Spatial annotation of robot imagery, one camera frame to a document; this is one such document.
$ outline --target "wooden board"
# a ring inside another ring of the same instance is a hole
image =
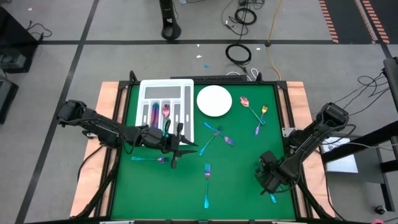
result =
[[[112,118],[114,104],[116,102],[116,94],[118,92],[118,82],[104,82],[101,86],[99,93],[96,111],[108,118]],[[294,117],[294,123],[296,128],[303,129],[307,127],[311,122],[311,112],[308,106],[307,95],[305,94],[304,84],[302,82],[287,82],[290,104],[292,106],[292,112]],[[284,116],[285,126],[289,127],[289,120],[287,118],[287,110],[285,107],[285,101],[282,91],[280,93],[282,114]],[[118,113],[118,121],[121,121],[124,100],[126,99],[126,91],[123,91],[122,102],[120,104],[120,110]],[[96,139],[89,140],[86,148],[85,158],[90,155],[95,149],[99,147],[99,142]],[[72,210],[70,215],[74,216],[80,213],[86,204],[90,201],[92,196],[98,190],[99,182],[101,178],[101,172],[103,168],[105,157],[105,149],[94,155],[90,160],[87,161],[85,166],[81,170],[80,180],[77,185],[75,199],[73,201]],[[325,209],[327,213],[333,215],[327,194],[326,194],[326,182],[325,173],[322,167],[322,160],[319,154],[313,153],[304,162],[304,173],[307,181],[307,186],[313,196],[316,198],[318,203]],[[303,202],[303,195],[298,189],[298,203],[300,205],[300,214],[305,217],[305,207]],[[104,193],[101,215],[106,214],[106,206],[108,205],[109,188]]]

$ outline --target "yellow cable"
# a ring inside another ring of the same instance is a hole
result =
[[[269,42],[271,41],[271,36],[272,36],[272,31],[274,30],[274,24],[275,24],[276,15],[278,15],[280,6],[282,5],[282,2],[283,2],[283,1],[284,1],[284,0],[280,0],[280,1],[279,1],[278,8],[277,8],[276,11],[275,11],[274,19],[272,20],[271,30],[269,31],[269,36],[268,36],[268,41],[267,41],[268,44],[269,44]],[[280,75],[280,72],[278,71],[278,69],[275,67],[274,61],[272,60],[271,55],[270,55],[270,53],[268,52],[268,47],[266,47],[266,51],[267,51],[267,55],[268,55],[269,61],[271,62],[272,68],[273,68],[273,69],[275,70],[275,72],[278,74],[279,80],[282,80],[282,76]]]

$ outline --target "gray floor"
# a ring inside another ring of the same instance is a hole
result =
[[[181,6],[175,0],[183,29],[180,39],[236,39],[221,25],[220,15],[229,1],[207,0]],[[53,32],[46,40],[79,40],[93,0],[14,0],[3,6],[23,25],[41,22]],[[267,38],[277,1],[257,13],[259,21],[244,39]],[[232,15],[236,4],[224,17]],[[160,9],[155,0],[100,0],[88,40],[161,40]],[[275,39],[330,40],[317,0],[285,0],[275,24]],[[94,108],[103,81],[126,80],[134,70],[139,80],[187,75],[224,75],[240,72],[225,57],[227,45],[86,45],[78,62],[67,99],[82,100]],[[248,68],[256,68],[265,80],[277,80],[263,45],[247,44],[252,51]],[[393,55],[398,46],[390,45]],[[43,45],[26,74],[9,75],[20,89],[4,126],[0,126],[0,223],[14,223],[35,163],[43,146],[55,106],[68,74],[76,45]],[[244,57],[232,51],[233,57]],[[303,81],[312,113],[359,87],[361,75],[375,77],[385,58],[379,45],[273,45],[274,63],[288,81]],[[360,96],[347,110],[359,111],[373,98]],[[397,119],[390,94],[386,93],[368,110],[351,118],[355,134],[366,134]],[[45,161],[26,222],[68,218],[76,189],[76,173],[83,160],[87,140],[80,128],[58,127]],[[388,160],[389,151],[383,152]],[[382,204],[376,184],[347,181],[328,175],[336,209],[348,220],[388,219],[398,213],[376,215]],[[397,174],[391,175],[398,186]],[[398,203],[397,192],[394,200]]]

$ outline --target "white plate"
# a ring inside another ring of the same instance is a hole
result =
[[[207,116],[218,117],[226,114],[232,106],[229,92],[217,85],[204,87],[197,97],[199,110]]]

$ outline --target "green table surface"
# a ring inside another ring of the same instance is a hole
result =
[[[268,150],[277,157],[284,155],[282,135],[273,86],[271,85],[225,85],[232,96],[231,109],[222,117],[204,115],[196,104],[201,89],[194,88],[194,132],[199,147],[182,146],[181,149],[199,151],[212,137],[213,127],[222,126],[223,134],[234,139],[235,145],[227,145],[223,138],[215,138],[205,153],[184,155],[178,160],[177,168],[170,164],[153,161],[132,161],[136,157],[162,157],[158,150],[136,147],[132,155],[122,152],[111,217],[113,219],[284,219],[295,218],[290,192],[275,195],[260,195],[262,190],[254,176],[254,165],[259,156]],[[136,105],[139,87],[131,92],[126,124],[135,125]],[[245,96],[251,108],[261,114],[265,104],[269,107],[264,115],[266,124],[259,135],[254,135],[258,120],[240,104],[239,97]],[[211,165],[209,179],[208,209],[205,200],[205,164]]]

